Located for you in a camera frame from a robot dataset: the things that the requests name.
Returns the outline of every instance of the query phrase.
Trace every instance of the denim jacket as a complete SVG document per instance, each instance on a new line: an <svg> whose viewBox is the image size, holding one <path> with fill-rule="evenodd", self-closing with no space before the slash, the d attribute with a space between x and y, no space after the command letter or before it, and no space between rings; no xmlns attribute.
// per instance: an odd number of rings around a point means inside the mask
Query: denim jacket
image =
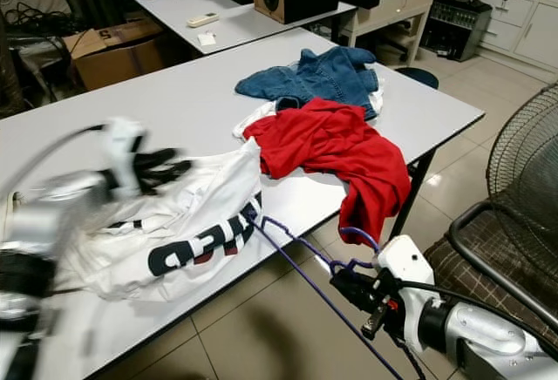
<svg viewBox="0 0 558 380"><path fill-rule="evenodd" d="M297 68L274 66L243 79L235 90L250 97L277 100L277 110L300 108L315 97L359 105L366 119L376 117L369 94L378 90L376 72L365 68L376 58L365 49L336 46L317 56L303 49Z"/></svg>

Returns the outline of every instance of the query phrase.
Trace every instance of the clothing pile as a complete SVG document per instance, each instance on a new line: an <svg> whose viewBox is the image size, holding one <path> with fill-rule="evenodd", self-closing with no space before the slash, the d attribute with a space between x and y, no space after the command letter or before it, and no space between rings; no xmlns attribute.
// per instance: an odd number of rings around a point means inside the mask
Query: clothing pile
<svg viewBox="0 0 558 380"><path fill-rule="evenodd" d="M118 204L105 228L81 233L59 264L57 289L89 288L115 299L170 301L213 278L262 219L260 148L187 158L177 182Z"/></svg>
<svg viewBox="0 0 558 380"><path fill-rule="evenodd" d="M339 227L359 227L379 241L384 219L398 213L411 184L399 149L365 122L382 104L381 83L366 66L375 61L364 49L337 46L320 56L304 49L297 64L243 79L237 92L272 101L233 134L256 139L262 172L272 178L302 166L307 173L334 173L347 182ZM354 234L341 237L364 241Z"/></svg>

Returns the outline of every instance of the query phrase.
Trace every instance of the black cable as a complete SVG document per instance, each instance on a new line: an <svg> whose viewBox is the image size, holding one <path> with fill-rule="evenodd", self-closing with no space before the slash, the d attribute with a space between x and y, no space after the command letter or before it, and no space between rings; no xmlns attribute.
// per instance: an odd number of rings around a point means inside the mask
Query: black cable
<svg viewBox="0 0 558 380"><path fill-rule="evenodd" d="M36 36L70 36L86 29L85 22L62 11L42 12L19 2L4 14L8 31L21 31Z"/></svg>
<svg viewBox="0 0 558 380"><path fill-rule="evenodd" d="M39 36L39 37L41 37L44 41L49 42L50 44L52 44L52 46L54 46L54 48L57 50L58 54L60 55L60 57L62 59L64 59L67 56L65 54L65 52L62 50L62 48L59 47L56 43L54 43L52 40L50 40L48 37L45 37L45 36Z"/></svg>
<svg viewBox="0 0 558 380"><path fill-rule="evenodd" d="M419 380L426 380L426 376L425 376L425 372L422 370L422 368L419 365L419 362L417 361L417 359L415 358L415 356L412 354L411 350L409 349L409 347L407 347L405 345L404 341L401 341L399 338L397 338L396 336L394 336L392 333L388 332L387 333L391 340L393 341L393 343L395 343L395 345L403 350L403 352L405 353L407 359L411 362L412 367L415 369L415 371L418 374L418 379Z"/></svg>
<svg viewBox="0 0 558 380"><path fill-rule="evenodd" d="M519 328L525 330L527 333L534 336L536 338L536 340L539 342L541 348L550 357L552 357L556 362L558 362L558 349L547 338L545 338L544 336L539 334L536 330L531 328L529 325L527 325L523 321L520 321L516 317L508 315L507 313L504 313L501 310L499 310L499 309L497 309L497 308L495 308L495 307L493 307L489 304L481 302L477 299L473 299L472 297L462 295L460 293L455 293L455 292L453 292L451 290L447 290L445 288L433 286L432 284L425 284L423 282L409 282L409 281L403 281L403 280L400 280L400 279L396 280L396 282L397 282L399 288L418 288L418 289L421 289L421 290L440 293L441 295L447 295L447 296L450 296L450 297L454 297L458 300L461 300L462 302L472 304L473 306L476 306L476 307L484 309L488 312L494 313L495 315L501 317L502 319L505 319L506 321L518 326Z"/></svg>
<svg viewBox="0 0 558 380"><path fill-rule="evenodd" d="M81 39L84 37L84 35L86 34L87 31L88 31L88 30L86 30L86 31L84 31L83 33L81 33L81 36L78 37L78 39L76 40L76 43L74 43L73 46L71 47L71 50L70 50L70 57L71 57L73 51L76 50L76 47L78 46L78 43L81 41Z"/></svg>

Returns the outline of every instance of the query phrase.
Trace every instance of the fan grille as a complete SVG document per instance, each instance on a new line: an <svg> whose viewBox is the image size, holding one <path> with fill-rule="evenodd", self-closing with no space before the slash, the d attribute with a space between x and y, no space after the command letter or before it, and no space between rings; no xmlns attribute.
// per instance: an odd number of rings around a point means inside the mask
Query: fan grille
<svg viewBox="0 0 558 380"><path fill-rule="evenodd" d="M558 85L508 120L494 143L487 182L508 238L558 282Z"/></svg>

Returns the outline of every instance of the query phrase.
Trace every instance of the table leg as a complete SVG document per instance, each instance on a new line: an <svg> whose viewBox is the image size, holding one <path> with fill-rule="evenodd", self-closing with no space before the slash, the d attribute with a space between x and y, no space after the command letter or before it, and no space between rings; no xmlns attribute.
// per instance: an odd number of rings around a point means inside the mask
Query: table leg
<svg viewBox="0 0 558 380"><path fill-rule="evenodd" d="M415 60L417 56L417 51L419 50L420 39L422 38L422 32L425 30L426 20L428 19L428 11L424 12L420 16L418 21L418 26L416 27L415 39L412 42L409 52L407 53L407 66L411 66L411 63Z"/></svg>
<svg viewBox="0 0 558 380"><path fill-rule="evenodd" d="M352 31L349 36L349 47L355 47L357 44L357 33Z"/></svg>
<svg viewBox="0 0 558 380"><path fill-rule="evenodd" d="M425 179L426 171L428 171L428 167L430 166L435 153L436 149L432 149L429 153L425 153L415 162L417 164L416 167L414 167L414 165L410 165L410 167L412 167L409 170L409 174L412 176L411 192L409 193L405 204L399 211L398 217L395 220L395 224L393 225L393 229L390 233L390 239L401 234L405 221L409 216L409 212L411 212L412 204L417 198L420 186Z"/></svg>
<svg viewBox="0 0 558 380"><path fill-rule="evenodd" d="M337 15L331 18L331 41L339 44L339 26L341 24L341 16Z"/></svg>

